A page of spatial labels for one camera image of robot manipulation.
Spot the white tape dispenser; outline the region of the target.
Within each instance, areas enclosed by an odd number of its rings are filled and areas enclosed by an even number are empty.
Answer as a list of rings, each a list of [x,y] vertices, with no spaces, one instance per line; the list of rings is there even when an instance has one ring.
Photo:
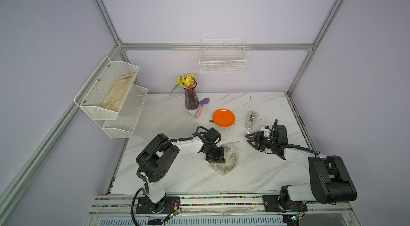
[[[255,126],[256,119],[257,113],[254,111],[250,111],[245,121],[245,128],[248,130],[252,130]]]

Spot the orange dinner plate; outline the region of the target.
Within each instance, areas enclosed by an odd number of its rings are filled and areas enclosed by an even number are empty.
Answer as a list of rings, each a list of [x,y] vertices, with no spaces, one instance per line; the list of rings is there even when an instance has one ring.
[[[218,109],[213,113],[212,120],[217,126],[227,128],[234,125],[236,117],[228,109]]]

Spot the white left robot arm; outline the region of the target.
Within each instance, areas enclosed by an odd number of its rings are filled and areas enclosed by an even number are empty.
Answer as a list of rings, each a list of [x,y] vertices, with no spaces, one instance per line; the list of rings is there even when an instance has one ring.
[[[179,154],[204,153],[209,163],[225,163],[223,147],[218,146],[222,135],[214,128],[198,126],[190,137],[168,138],[158,134],[137,156],[136,176],[144,183],[144,197],[152,206],[152,211],[159,212],[165,207],[166,193],[163,178],[170,170]]]

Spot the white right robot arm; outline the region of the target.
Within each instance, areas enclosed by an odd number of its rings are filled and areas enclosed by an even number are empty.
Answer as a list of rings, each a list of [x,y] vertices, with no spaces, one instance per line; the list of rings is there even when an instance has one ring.
[[[255,150],[276,155],[309,171],[308,183],[285,185],[280,189],[277,199],[270,202],[275,209],[286,213],[304,202],[337,205],[357,199],[356,188],[341,157],[325,156],[319,151],[290,144],[286,127],[277,120],[272,127],[249,133],[245,138]]]

